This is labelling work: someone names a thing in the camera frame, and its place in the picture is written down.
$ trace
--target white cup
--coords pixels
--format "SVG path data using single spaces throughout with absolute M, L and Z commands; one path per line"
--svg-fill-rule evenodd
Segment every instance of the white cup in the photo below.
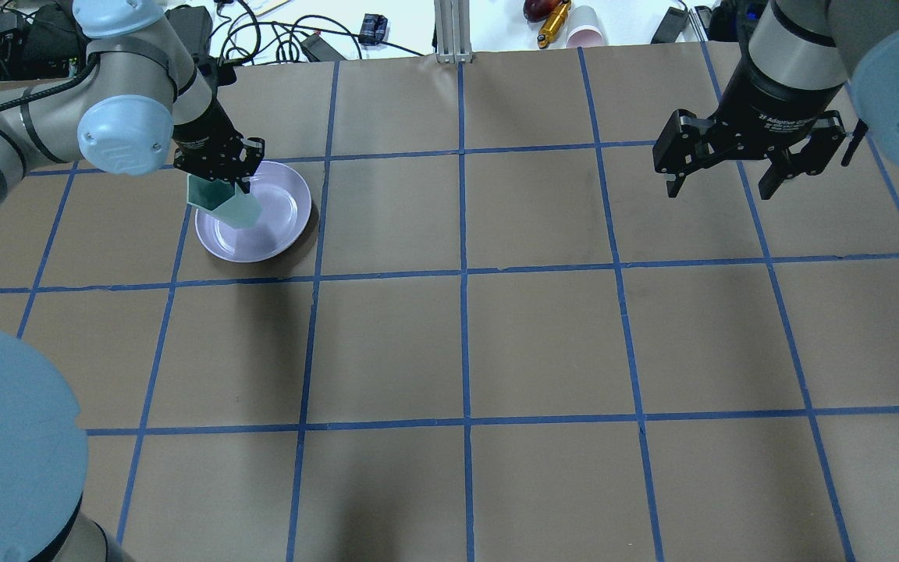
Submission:
M 567 17 L 567 47 L 602 47 L 606 35 L 602 32 L 599 15 L 591 6 L 578 6 Z

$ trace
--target metal bracket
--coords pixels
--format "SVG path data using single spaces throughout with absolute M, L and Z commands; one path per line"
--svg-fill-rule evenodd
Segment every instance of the metal bracket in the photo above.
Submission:
M 435 0 L 435 60 L 474 60 L 471 50 L 471 0 Z

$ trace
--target plate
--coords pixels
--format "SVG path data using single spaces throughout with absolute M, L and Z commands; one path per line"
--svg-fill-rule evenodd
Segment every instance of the plate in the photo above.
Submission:
M 251 193 L 263 206 L 251 228 L 232 228 L 197 210 L 193 222 L 207 252 L 235 263 L 279 255 L 297 241 L 311 217 L 311 189 L 285 164 L 263 162 L 251 179 Z

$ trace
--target gray robot arm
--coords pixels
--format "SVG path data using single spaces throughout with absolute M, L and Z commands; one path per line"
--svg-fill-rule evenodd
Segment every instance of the gray robot arm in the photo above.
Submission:
M 654 145 L 654 171 L 675 197 L 700 169 L 767 159 L 759 193 L 768 199 L 787 179 L 820 174 L 837 152 L 845 128 L 826 108 L 849 79 L 861 118 L 851 151 L 868 128 L 899 164 L 899 0 L 772 0 L 717 110 L 706 119 L 672 113 Z
M 229 121 L 154 0 L 76 0 L 90 74 L 66 91 L 0 111 L 0 205 L 36 168 L 85 156 L 111 173 L 143 175 L 175 165 L 247 192 L 263 157 Z M 58 84 L 4 91 L 0 104 Z

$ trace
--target dark red object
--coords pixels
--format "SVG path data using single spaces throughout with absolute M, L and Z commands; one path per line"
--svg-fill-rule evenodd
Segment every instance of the dark red object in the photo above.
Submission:
M 559 5 L 560 0 L 525 0 L 522 15 L 527 21 L 543 21 Z

